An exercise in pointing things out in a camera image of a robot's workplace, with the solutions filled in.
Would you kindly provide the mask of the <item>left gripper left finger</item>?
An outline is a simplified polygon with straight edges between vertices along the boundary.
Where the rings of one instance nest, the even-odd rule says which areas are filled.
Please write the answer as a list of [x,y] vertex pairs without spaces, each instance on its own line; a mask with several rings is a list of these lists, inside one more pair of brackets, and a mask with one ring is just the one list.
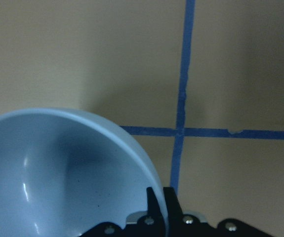
[[165,224],[160,206],[153,188],[148,187],[147,192],[147,216],[146,228],[151,237],[164,237]]

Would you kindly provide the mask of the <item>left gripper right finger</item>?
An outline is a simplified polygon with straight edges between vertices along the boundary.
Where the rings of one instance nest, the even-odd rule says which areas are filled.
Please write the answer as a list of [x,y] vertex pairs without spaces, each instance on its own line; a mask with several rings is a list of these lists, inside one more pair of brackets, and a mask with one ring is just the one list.
[[168,237],[176,237],[180,233],[183,219],[183,211],[179,204],[177,194],[173,187],[164,187],[164,198],[168,214]]

